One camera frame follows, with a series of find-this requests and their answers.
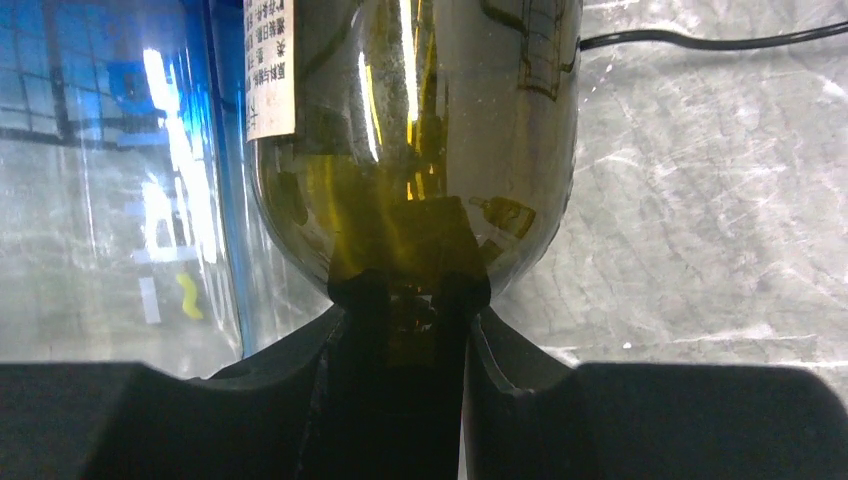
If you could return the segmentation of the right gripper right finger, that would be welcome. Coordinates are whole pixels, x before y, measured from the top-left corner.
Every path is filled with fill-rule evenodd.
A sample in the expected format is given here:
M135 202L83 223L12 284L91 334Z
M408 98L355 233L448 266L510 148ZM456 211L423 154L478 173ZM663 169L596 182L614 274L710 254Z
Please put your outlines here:
M494 311L473 321L464 413L473 479L843 479L847 412L794 368L569 367Z

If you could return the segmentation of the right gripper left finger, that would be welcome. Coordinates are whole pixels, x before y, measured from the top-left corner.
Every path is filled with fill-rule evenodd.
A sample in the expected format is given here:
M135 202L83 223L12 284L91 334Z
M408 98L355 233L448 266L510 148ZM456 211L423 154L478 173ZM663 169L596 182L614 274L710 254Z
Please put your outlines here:
M1 368L5 479L302 479L338 308L209 378L143 363Z

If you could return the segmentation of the blue square glass bottle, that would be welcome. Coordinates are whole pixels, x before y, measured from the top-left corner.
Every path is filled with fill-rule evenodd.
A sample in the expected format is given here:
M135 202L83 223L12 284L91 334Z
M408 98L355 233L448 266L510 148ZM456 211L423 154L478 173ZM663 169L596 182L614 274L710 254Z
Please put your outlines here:
M1 359L208 377L328 301L260 218L238 1L1 5Z

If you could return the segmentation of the dark green wine bottle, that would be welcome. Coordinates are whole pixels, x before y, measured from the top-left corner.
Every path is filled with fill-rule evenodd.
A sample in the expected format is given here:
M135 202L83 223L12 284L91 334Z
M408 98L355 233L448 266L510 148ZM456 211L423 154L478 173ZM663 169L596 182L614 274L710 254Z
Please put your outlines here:
M453 479L474 319L570 197L579 1L247 1L270 236L341 316L296 479Z

